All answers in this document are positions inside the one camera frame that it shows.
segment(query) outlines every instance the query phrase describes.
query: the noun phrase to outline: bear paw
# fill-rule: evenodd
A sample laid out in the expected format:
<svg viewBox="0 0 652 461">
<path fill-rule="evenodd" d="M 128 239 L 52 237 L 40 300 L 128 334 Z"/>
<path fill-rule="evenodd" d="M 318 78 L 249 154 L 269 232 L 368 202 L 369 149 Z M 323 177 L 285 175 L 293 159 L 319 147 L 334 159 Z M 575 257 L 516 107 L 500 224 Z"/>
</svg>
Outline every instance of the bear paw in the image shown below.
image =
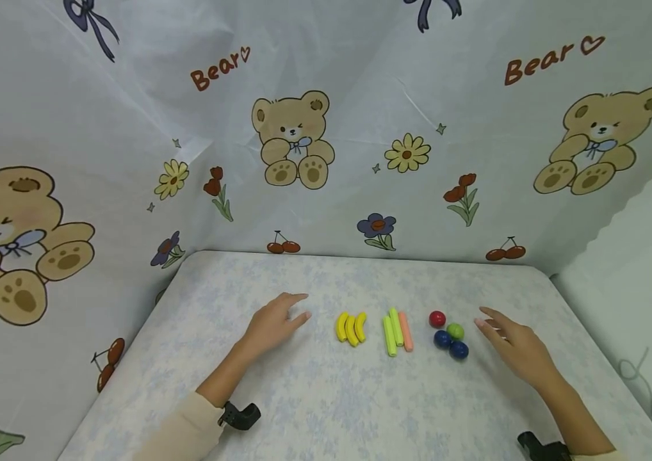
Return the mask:
<svg viewBox="0 0 652 461">
<path fill-rule="evenodd" d="M 293 184 L 298 177 L 298 168 L 292 160 L 278 160 L 265 170 L 265 181 L 273 186 Z"/>
<path fill-rule="evenodd" d="M 540 194 L 550 194 L 566 188 L 577 175 L 574 161 L 559 160 L 545 166 L 534 181 L 534 189 Z"/>
<path fill-rule="evenodd" d="M 75 275 L 93 261 L 95 251 L 88 242 L 68 242 L 46 252 L 37 262 L 37 272 L 54 282 Z"/>
<path fill-rule="evenodd" d="M 0 277 L 0 317 L 12 325 L 31 325 L 47 309 L 44 283 L 26 270 L 6 272 Z"/>
<path fill-rule="evenodd" d="M 306 156 L 298 165 L 298 174 L 308 189 L 320 189 L 328 179 L 328 165 L 320 156 Z"/>
<path fill-rule="evenodd" d="M 615 166 L 609 163 L 590 165 L 575 178 L 572 183 L 572 193 L 584 195 L 594 192 L 608 184 L 615 174 Z"/>
</svg>

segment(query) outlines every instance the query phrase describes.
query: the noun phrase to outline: black wrist device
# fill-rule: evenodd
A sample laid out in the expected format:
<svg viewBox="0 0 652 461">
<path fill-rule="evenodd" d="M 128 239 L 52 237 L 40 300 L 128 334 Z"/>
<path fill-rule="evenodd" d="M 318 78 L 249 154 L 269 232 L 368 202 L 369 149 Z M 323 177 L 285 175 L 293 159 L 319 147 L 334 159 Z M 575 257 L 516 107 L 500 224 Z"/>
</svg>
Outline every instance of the black wrist device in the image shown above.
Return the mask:
<svg viewBox="0 0 652 461">
<path fill-rule="evenodd" d="M 234 406 L 231 402 L 226 402 L 224 405 L 224 414 L 218 418 L 218 425 L 226 423 L 234 429 L 239 431 L 249 431 L 249 428 L 254 426 L 262 416 L 262 413 L 259 412 L 257 405 L 249 403 L 247 408 L 244 408 L 243 412 L 240 412 L 237 407 Z"/>
<path fill-rule="evenodd" d="M 518 436 L 518 442 L 531 461 L 572 461 L 572 455 L 562 442 L 541 445 L 533 432 L 522 433 Z"/>
</svg>

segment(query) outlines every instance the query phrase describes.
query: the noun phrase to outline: yellow flower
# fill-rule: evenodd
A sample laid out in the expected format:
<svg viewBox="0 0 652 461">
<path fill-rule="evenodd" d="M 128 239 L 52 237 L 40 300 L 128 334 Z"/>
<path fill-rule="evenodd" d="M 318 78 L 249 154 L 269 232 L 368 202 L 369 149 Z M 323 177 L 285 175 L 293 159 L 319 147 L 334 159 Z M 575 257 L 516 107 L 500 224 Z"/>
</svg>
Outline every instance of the yellow flower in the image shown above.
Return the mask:
<svg viewBox="0 0 652 461">
<path fill-rule="evenodd" d="M 159 176 L 159 185 L 154 190 L 160 200 L 165 200 L 168 195 L 174 197 L 177 191 L 183 188 L 185 179 L 190 174 L 187 164 L 175 159 L 171 159 L 169 163 L 165 162 L 165 171 L 167 174 Z"/>
<path fill-rule="evenodd" d="M 403 142 L 400 140 L 393 141 L 393 150 L 385 152 L 385 158 L 389 160 L 388 170 L 398 169 L 400 173 L 406 171 L 415 171 L 418 165 L 423 165 L 428 161 L 428 152 L 431 146 L 423 144 L 423 138 L 418 136 L 413 139 L 410 133 L 405 133 Z"/>
</svg>

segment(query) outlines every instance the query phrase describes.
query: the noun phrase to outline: blue ribbon bow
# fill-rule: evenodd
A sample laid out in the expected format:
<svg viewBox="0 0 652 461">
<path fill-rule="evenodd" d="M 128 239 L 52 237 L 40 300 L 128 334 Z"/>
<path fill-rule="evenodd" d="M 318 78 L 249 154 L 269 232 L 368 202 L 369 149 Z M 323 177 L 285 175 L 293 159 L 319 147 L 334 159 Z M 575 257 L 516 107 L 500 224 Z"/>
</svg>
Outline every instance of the blue ribbon bow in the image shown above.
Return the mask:
<svg viewBox="0 0 652 461">
<path fill-rule="evenodd" d="M 416 0 L 403 0 L 405 4 L 415 3 Z M 460 0 L 443 0 L 452 10 L 452 19 L 462 15 L 462 5 Z M 423 33 L 428 30 L 428 9 L 431 8 L 431 0 L 423 0 L 418 10 L 418 30 Z"/>
<path fill-rule="evenodd" d="M 603 142 L 590 141 L 587 143 L 587 148 L 584 150 L 584 152 L 587 152 L 585 156 L 589 159 L 595 160 L 595 156 L 598 155 L 598 152 L 607 152 L 617 145 L 618 142 L 616 140 L 607 140 Z"/>
<path fill-rule="evenodd" d="M 21 253 L 19 253 L 19 251 L 24 252 L 25 254 L 31 254 L 31 252 L 25 247 L 30 247 L 35 243 L 41 242 L 41 239 L 43 239 L 45 235 L 46 232 L 40 229 L 25 232 L 19 235 L 19 237 L 16 237 L 15 241 L 1 245 L 1 256 L 7 256 L 11 253 L 14 253 L 17 257 L 21 257 Z"/>
<path fill-rule="evenodd" d="M 290 150 L 288 151 L 288 155 L 302 155 L 300 148 L 310 146 L 311 142 L 313 142 L 313 140 L 308 136 L 301 137 L 297 142 L 290 142 Z"/>
<path fill-rule="evenodd" d="M 113 34 L 113 37 L 116 38 L 116 43 L 119 43 L 120 40 L 118 39 L 118 34 L 116 34 L 116 30 L 113 29 L 113 26 L 111 23 L 108 22 L 108 19 L 104 18 L 102 15 L 99 15 L 98 13 L 95 13 L 93 11 L 93 8 L 95 6 L 95 0 L 63 0 L 65 4 L 65 11 L 67 12 L 67 15 L 70 16 L 70 19 L 72 19 L 73 23 L 77 25 L 80 30 L 83 32 L 88 32 L 88 23 L 91 23 L 91 26 L 93 27 L 93 32 L 96 35 L 96 38 L 98 39 L 98 44 L 100 45 L 101 49 L 103 50 L 103 53 L 106 53 L 106 56 L 108 59 L 111 60 L 112 63 L 115 63 L 116 61 L 113 60 L 116 58 L 113 56 L 113 53 L 111 53 L 111 49 L 108 48 L 108 45 L 106 45 L 106 40 L 103 39 L 103 35 L 100 33 L 100 29 L 98 28 L 98 24 L 96 24 L 96 21 L 98 21 L 100 24 L 104 26 L 104 28 L 108 29 L 111 31 Z M 80 7 L 80 13 L 75 13 L 75 11 L 72 9 L 72 5 L 77 5 Z"/>
</svg>

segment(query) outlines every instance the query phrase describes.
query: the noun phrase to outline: floral tablecloth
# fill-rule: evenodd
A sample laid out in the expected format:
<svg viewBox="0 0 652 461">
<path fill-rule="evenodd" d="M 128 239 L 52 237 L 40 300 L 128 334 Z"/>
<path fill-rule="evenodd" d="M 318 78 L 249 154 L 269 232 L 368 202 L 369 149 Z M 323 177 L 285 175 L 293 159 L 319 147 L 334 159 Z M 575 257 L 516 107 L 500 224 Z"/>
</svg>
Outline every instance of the floral tablecloth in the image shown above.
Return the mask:
<svg viewBox="0 0 652 461">
<path fill-rule="evenodd" d="M 559 440 L 473 327 L 480 305 L 531 325 L 614 444 L 652 460 L 651 421 L 534 268 L 225 252 L 186 259 L 60 460 L 130 460 L 281 291 L 310 293 L 298 309 L 313 317 L 245 375 L 232 401 L 257 403 L 262 418 L 227 429 L 206 461 L 523 460 L 519 433 Z M 392 306 L 408 315 L 414 351 L 391 359 L 381 320 Z M 466 327 L 464 362 L 432 344 L 433 310 Z M 364 344 L 337 341 L 341 311 L 366 312 Z"/>
</svg>

